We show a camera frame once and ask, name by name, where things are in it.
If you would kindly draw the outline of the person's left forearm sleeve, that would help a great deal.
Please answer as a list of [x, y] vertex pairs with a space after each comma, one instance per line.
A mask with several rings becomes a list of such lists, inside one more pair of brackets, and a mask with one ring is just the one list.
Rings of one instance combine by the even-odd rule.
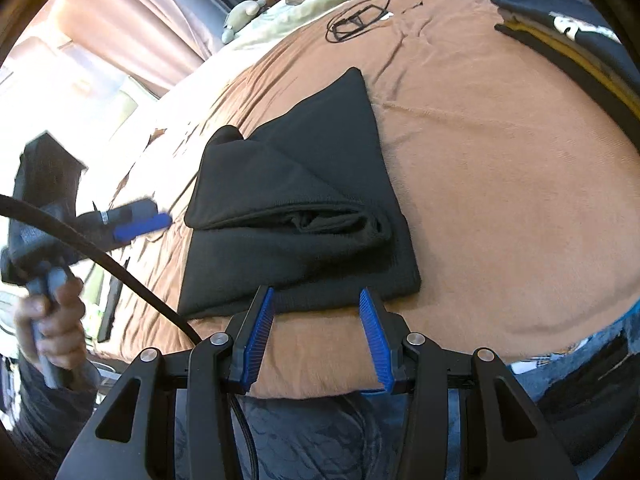
[[29, 479], [53, 479], [92, 415], [100, 374], [85, 362], [73, 370], [70, 387], [51, 389], [24, 356], [18, 370], [20, 414], [8, 432], [9, 452]]

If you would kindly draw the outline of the person's left hand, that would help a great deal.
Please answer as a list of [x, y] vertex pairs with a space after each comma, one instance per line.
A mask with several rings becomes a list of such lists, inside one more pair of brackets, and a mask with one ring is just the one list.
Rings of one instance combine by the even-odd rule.
[[14, 310], [18, 346], [37, 370], [41, 370], [42, 356], [63, 370], [73, 370], [85, 361], [83, 288], [84, 283], [73, 278], [58, 288], [53, 302], [45, 296], [27, 296], [18, 302]]

